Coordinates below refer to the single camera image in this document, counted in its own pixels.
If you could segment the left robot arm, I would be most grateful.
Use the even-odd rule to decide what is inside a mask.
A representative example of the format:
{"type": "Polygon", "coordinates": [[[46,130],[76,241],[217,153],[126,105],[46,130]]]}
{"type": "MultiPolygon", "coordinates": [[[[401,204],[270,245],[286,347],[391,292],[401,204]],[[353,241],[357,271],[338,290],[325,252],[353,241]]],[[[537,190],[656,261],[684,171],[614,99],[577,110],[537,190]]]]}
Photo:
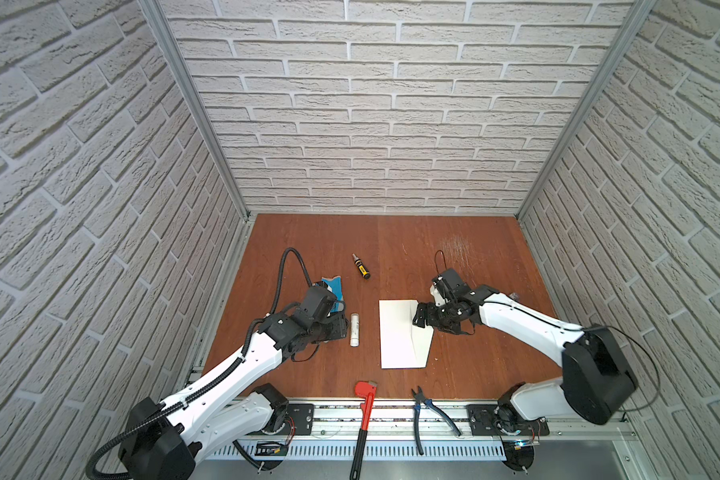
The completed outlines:
{"type": "Polygon", "coordinates": [[[346,337],[344,303],[323,282],[302,302],[255,321],[243,346],[200,379],[130,411],[128,437],[117,446],[126,479],[187,479],[221,447],[249,434],[276,431],[288,401],[272,385],[232,401],[251,384],[310,344],[346,337]]]}

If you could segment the white glue stick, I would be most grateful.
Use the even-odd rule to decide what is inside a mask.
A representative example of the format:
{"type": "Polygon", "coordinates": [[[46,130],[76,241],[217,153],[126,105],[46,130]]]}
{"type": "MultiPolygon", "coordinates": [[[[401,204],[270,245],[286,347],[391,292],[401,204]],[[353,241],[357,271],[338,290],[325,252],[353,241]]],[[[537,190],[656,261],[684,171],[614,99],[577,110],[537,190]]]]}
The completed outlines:
{"type": "Polygon", "coordinates": [[[350,315],[350,346],[359,346],[359,325],[360,316],[358,313],[352,313],[350,315]]]}

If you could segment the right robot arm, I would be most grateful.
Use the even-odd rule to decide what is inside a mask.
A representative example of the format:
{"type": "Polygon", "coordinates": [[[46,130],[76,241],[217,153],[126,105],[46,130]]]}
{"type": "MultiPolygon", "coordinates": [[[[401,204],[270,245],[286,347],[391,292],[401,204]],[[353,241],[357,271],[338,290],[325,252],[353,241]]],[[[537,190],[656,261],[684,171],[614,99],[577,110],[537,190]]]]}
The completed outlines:
{"type": "Polygon", "coordinates": [[[550,416],[576,414],[603,425],[637,390],[639,383],[627,358],[604,325],[583,327],[524,306],[499,290],[470,287],[453,269],[432,280],[433,300],[419,303],[412,324],[464,335],[470,322],[502,331],[533,347],[562,369],[560,377],[519,383],[498,400],[494,424],[506,435],[550,416]]]}

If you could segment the cream envelope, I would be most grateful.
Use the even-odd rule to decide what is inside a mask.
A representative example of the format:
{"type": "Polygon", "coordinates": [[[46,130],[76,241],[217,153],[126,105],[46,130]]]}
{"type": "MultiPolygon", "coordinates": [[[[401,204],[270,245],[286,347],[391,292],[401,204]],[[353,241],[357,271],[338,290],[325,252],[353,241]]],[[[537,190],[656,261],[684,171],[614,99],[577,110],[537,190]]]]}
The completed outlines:
{"type": "Polygon", "coordinates": [[[416,300],[380,300],[382,369],[420,369],[428,362],[434,329],[414,325],[416,300]]]}

